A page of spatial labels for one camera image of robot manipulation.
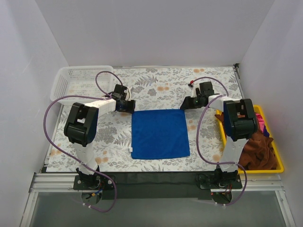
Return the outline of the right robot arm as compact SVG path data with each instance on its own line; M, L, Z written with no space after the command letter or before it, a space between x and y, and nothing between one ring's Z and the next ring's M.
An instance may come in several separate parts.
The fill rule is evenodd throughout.
M203 159L206 163L215 165L216 168L212 172L198 175L200 188L227 188L240 181L238 170L243 169L239 163L242 150L258 129L252 101L216 94L211 82L203 82L196 89L196 96L185 97L180 106L181 110L198 108L203 108L205 111L208 108L221 111L226 136L221 161L211 162Z

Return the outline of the brown towel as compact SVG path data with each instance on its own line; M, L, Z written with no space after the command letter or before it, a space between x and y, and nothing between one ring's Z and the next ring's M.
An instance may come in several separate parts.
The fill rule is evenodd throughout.
M246 170L274 170L277 160L271 147L272 137L265 137L259 129L243 148L239 164Z

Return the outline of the blue towel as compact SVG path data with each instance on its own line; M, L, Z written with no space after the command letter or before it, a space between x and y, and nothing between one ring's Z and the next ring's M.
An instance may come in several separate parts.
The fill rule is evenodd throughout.
M190 156L185 112L145 110L132 114L133 159L158 160Z

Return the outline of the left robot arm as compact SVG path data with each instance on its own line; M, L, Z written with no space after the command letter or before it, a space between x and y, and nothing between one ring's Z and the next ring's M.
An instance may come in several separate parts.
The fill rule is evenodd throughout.
M72 143L80 167L76 169L80 181L94 189L100 184L95 171L99 166L95 160L92 142L97 134L98 117L110 112L134 113L135 101L126 86L117 84L105 98L90 103L74 103L64 127L64 135Z

